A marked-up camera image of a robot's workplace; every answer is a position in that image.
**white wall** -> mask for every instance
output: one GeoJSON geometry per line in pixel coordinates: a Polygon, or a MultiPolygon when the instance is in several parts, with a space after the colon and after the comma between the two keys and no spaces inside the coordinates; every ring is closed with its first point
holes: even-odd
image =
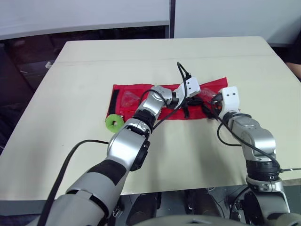
{"type": "Polygon", "coordinates": [[[175,38],[262,36],[279,45],[301,30],[301,0],[176,0],[175,38]]]}
{"type": "Polygon", "coordinates": [[[0,1],[0,40],[56,32],[168,24],[169,0],[0,1]]]}

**white table surface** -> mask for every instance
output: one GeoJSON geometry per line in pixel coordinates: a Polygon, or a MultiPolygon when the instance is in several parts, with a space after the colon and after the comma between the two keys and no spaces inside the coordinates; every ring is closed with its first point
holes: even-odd
{"type": "MultiPolygon", "coordinates": [[[[260,37],[67,42],[0,156],[0,199],[46,199],[71,148],[84,139],[109,141],[105,127],[113,84],[180,83],[180,61],[200,83],[222,77],[237,86],[240,109],[274,135],[282,168],[301,165],[301,86],[260,37]]],[[[240,147],[216,137],[216,121],[172,120],[150,137],[143,167],[122,194],[245,183],[240,147]]],[[[235,140],[222,129],[222,138],[235,140]]],[[[58,195],[106,156],[84,144],[73,156],[58,195]]],[[[282,179],[301,178],[286,172],[282,179]]]]}

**red bag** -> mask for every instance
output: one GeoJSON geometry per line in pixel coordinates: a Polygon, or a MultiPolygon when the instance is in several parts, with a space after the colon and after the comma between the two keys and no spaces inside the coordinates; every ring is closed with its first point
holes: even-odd
{"type": "MultiPolygon", "coordinates": [[[[210,101],[212,98],[212,94],[217,94],[220,89],[227,86],[228,83],[226,78],[211,81],[200,85],[201,92],[197,96],[201,97],[204,101],[210,101]]],[[[128,120],[134,115],[135,111],[137,110],[140,101],[140,96],[143,94],[144,91],[150,89],[151,87],[153,87],[153,85],[150,84],[113,85],[108,115],[123,115],[124,121],[128,120]]],[[[162,87],[174,90],[178,88],[179,85],[162,85],[162,87]]],[[[158,119],[164,118],[172,111],[172,109],[163,107],[158,119]]],[[[188,111],[189,118],[185,118],[183,109],[180,109],[168,119],[185,120],[206,118],[206,115],[203,113],[202,108],[199,105],[188,106],[188,111]]]]}

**black cable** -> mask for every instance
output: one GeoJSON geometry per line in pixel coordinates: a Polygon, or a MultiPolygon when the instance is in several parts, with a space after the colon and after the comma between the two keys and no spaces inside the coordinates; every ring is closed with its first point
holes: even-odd
{"type": "MultiPolygon", "coordinates": [[[[233,118],[233,117],[236,117],[236,116],[247,116],[247,117],[250,117],[250,118],[251,118],[251,116],[250,116],[249,114],[237,113],[237,114],[231,115],[231,116],[228,117],[227,119],[229,120],[229,119],[231,119],[231,118],[233,118]]],[[[224,145],[227,145],[227,146],[234,146],[234,147],[241,147],[240,144],[229,144],[229,143],[227,143],[227,142],[225,142],[225,141],[222,140],[222,138],[221,138],[221,136],[220,136],[220,129],[221,129],[222,126],[223,126],[223,124],[221,123],[221,124],[219,125],[219,127],[217,128],[216,134],[217,134],[218,139],[219,139],[224,145]]]]}
{"type": "Polygon", "coordinates": [[[244,189],[243,189],[243,190],[235,197],[235,199],[234,199],[234,201],[233,201],[233,203],[232,203],[232,205],[231,205],[231,208],[230,208],[229,219],[231,219],[231,217],[232,217],[233,207],[234,207],[235,203],[237,202],[237,200],[239,199],[239,197],[240,197],[246,190],[248,190],[248,189],[249,189],[249,186],[246,187],[246,188],[244,188],[244,189]]]}
{"type": "Polygon", "coordinates": [[[163,97],[158,91],[153,90],[153,89],[148,89],[148,90],[146,90],[146,91],[144,91],[144,92],[142,93],[142,95],[141,95],[141,97],[140,97],[139,105],[141,104],[144,95],[145,95],[146,93],[148,93],[148,92],[154,92],[154,93],[157,93],[157,94],[159,95],[159,97],[163,100],[165,106],[168,107],[168,103],[167,103],[167,101],[164,99],[164,97],[163,97]]]}
{"type": "Polygon", "coordinates": [[[228,130],[228,131],[229,131],[229,132],[230,132],[230,133],[231,133],[238,141],[240,141],[240,142],[243,143],[244,145],[246,145],[246,146],[248,146],[248,147],[250,147],[250,148],[252,148],[252,149],[258,151],[260,154],[262,154],[262,155],[268,157],[269,159],[271,159],[271,161],[273,161],[273,162],[277,165],[278,171],[279,171],[279,172],[283,172],[283,169],[281,169],[279,162],[278,162],[273,156],[271,156],[270,154],[265,153],[265,152],[262,151],[261,149],[259,149],[259,148],[255,147],[255,146],[253,146],[252,144],[249,144],[248,142],[244,141],[243,139],[241,139],[239,136],[237,136],[237,135],[229,128],[229,126],[227,125],[227,123],[226,123],[224,120],[222,120],[222,119],[218,116],[218,114],[216,113],[216,111],[215,111],[215,109],[214,109],[214,101],[215,101],[215,99],[213,98],[213,99],[211,100],[211,102],[210,102],[210,106],[211,106],[211,110],[212,110],[212,112],[213,112],[215,118],[218,119],[218,120],[224,125],[224,127],[226,127],[226,129],[227,129],[227,130],[228,130]]]}
{"type": "Polygon", "coordinates": [[[217,131],[216,131],[216,134],[217,134],[217,138],[224,144],[224,145],[227,145],[227,146],[233,146],[233,147],[241,147],[240,144],[229,144],[229,143],[226,143],[225,141],[222,140],[222,138],[220,137],[220,129],[222,127],[222,123],[218,126],[217,128],[217,131]]]}
{"type": "Polygon", "coordinates": [[[287,171],[294,171],[294,170],[301,170],[301,168],[288,168],[288,169],[283,169],[283,172],[287,172],[287,171]]]}
{"type": "Polygon", "coordinates": [[[182,66],[182,64],[180,64],[180,62],[177,62],[177,66],[178,66],[178,69],[181,73],[181,76],[182,76],[182,79],[183,79],[183,84],[184,84],[184,99],[182,100],[181,104],[175,108],[171,113],[169,113],[167,116],[165,116],[163,119],[161,119],[155,126],[153,129],[157,128],[158,125],[160,125],[164,120],[168,119],[170,116],[172,116],[174,113],[176,113],[183,105],[183,103],[185,102],[186,100],[186,96],[187,96],[187,85],[186,85],[186,79],[184,77],[184,74],[183,74],[183,71],[182,71],[182,68],[184,68],[182,66]]]}
{"type": "Polygon", "coordinates": [[[49,193],[49,196],[45,202],[45,205],[43,207],[43,211],[41,213],[41,216],[39,218],[39,221],[38,221],[38,224],[37,226],[45,226],[46,224],[46,221],[47,221],[47,218],[48,218],[48,215],[50,213],[50,209],[51,209],[51,206],[55,200],[55,195],[57,193],[57,190],[63,180],[63,177],[64,177],[64,174],[65,174],[65,171],[67,169],[67,166],[68,166],[68,163],[70,162],[70,159],[71,157],[73,156],[74,152],[76,151],[76,149],[84,144],[84,143],[87,143],[87,142],[95,142],[95,143],[101,143],[101,144],[109,144],[108,142],[105,142],[105,141],[101,141],[101,140],[83,140],[83,141],[80,141],[79,143],[77,143],[72,149],[71,151],[69,152],[69,154],[67,155],[62,167],[61,167],[61,170],[55,180],[55,183],[53,184],[52,186],[52,189],[49,193]]]}

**green tape roll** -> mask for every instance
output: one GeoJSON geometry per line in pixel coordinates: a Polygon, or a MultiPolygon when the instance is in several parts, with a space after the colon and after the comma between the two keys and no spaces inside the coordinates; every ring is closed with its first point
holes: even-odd
{"type": "Polygon", "coordinates": [[[123,125],[124,121],[120,115],[110,114],[105,119],[105,126],[113,133],[117,133],[123,125]]]}

